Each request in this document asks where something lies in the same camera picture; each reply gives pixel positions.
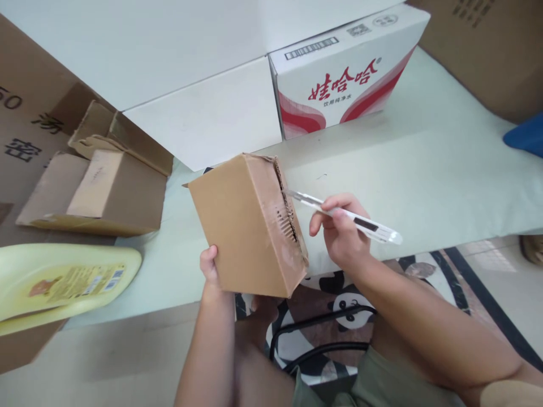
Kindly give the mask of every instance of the wahaha logo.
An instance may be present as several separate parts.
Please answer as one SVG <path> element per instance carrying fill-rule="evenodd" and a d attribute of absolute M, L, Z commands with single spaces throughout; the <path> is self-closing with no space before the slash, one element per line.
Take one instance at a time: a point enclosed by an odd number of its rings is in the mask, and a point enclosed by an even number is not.
<path fill-rule="evenodd" d="M 363 70 L 362 72 L 359 72 L 355 74 L 354 76 L 349 75 L 349 67 L 345 68 L 343 71 L 343 75 L 338 80 L 332 82 L 332 79 L 330 79 L 330 74 L 327 73 L 324 83 L 319 84 L 317 83 L 317 86 L 311 89 L 311 94 L 307 98 L 307 100 L 318 100 L 323 101 L 328 98 L 330 98 L 330 90 L 336 91 L 337 93 L 342 93 L 347 90 L 347 85 L 349 82 L 354 81 L 355 83 L 358 83 L 359 85 L 363 85 L 368 83 L 369 79 L 371 78 L 373 73 L 377 72 L 377 68 L 375 65 L 378 65 L 379 62 L 381 62 L 381 57 L 379 58 L 373 58 L 373 60 L 368 64 L 367 68 Z M 351 95 L 348 96 L 342 96 L 341 98 L 335 99 L 336 101 L 339 100 L 345 100 L 350 99 Z M 329 104 L 334 103 L 334 98 L 332 98 L 329 101 Z"/>

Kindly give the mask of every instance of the black metal frame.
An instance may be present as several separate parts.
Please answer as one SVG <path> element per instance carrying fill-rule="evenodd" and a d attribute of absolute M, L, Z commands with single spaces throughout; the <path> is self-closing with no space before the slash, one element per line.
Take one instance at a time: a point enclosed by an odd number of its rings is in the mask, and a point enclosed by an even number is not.
<path fill-rule="evenodd" d="M 367 305 L 355 305 L 349 308 L 345 308 L 344 310 L 334 311 L 326 315 L 319 315 L 317 317 L 306 319 L 305 321 L 295 322 L 293 324 L 285 325 L 279 328 L 277 332 L 273 334 L 273 337 L 271 339 L 272 341 L 270 343 L 269 359 L 272 362 L 274 361 L 277 341 L 279 340 L 279 336 L 281 336 L 282 334 L 294 332 L 323 322 L 332 321 L 333 319 L 346 317 L 347 315 L 354 315 L 361 311 L 369 311 L 372 314 L 377 314 L 377 311 L 375 311 L 375 308 L 373 307 Z M 283 371 L 292 375 L 299 364 L 318 354 L 332 352 L 335 350 L 367 350 L 368 346 L 369 344 L 366 342 L 334 342 L 330 344 L 325 344 L 317 348 L 311 349 L 309 352 L 305 352 L 304 354 L 290 362 L 287 366 L 285 366 Z"/>

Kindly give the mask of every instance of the forearm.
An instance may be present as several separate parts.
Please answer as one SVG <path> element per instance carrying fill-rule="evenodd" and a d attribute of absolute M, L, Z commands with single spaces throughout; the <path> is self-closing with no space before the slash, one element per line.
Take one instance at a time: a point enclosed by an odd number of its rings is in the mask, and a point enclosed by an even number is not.
<path fill-rule="evenodd" d="M 234 294 L 206 284 L 175 407 L 232 405 L 234 322 Z"/>
<path fill-rule="evenodd" d="M 355 285 L 427 363 L 461 387 L 508 378 L 522 359 L 477 321 L 373 257 Z"/>

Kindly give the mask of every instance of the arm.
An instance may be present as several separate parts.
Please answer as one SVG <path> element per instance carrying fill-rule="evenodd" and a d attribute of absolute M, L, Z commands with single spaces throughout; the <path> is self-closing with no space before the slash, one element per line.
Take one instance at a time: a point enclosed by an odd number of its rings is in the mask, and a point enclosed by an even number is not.
<path fill-rule="evenodd" d="M 234 398 L 234 294 L 218 284 L 216 255 L 211 246 L 200 256 L 206 282 L 175 407 L 230 406 Z"/>
<path fill-rule="evenodd" d="M 350 194 L 330 197 L 322 205 L 324 210 L 334 207 L 368 216 Z M 455 384 L 455 390 L 482 390 L 488 383 L 520 377 L 532 383 L 541 381 L 541 374 L 526 366 L 508 343 L 442 298 L 374 259 L 369 254 L 368 238 L 344 213 L 336 211 L 333 219 L 315 214 L 310 235 L 316 235 L 321 225 L 332 260 L 349 274 L 389 325 L 431 367 Z M 526 378 L 527 370 L 531 380 Z"/>

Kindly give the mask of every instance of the shorts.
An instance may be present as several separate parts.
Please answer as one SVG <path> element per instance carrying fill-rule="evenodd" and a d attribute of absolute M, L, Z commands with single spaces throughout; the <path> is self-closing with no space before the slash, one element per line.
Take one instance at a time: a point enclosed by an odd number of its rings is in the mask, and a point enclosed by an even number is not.
<path fill-rule="evenodd" d="M 294 407 L 325 407 L 324 402 L 296 376 L 292 399 Z M 338 393 L 333 407 L 464 407 L 454 392 L 426 382 L 417 372 L 398 366 L 382 357 L 372 347 L 358 363 L 358 376 L 349 393 Z"/>

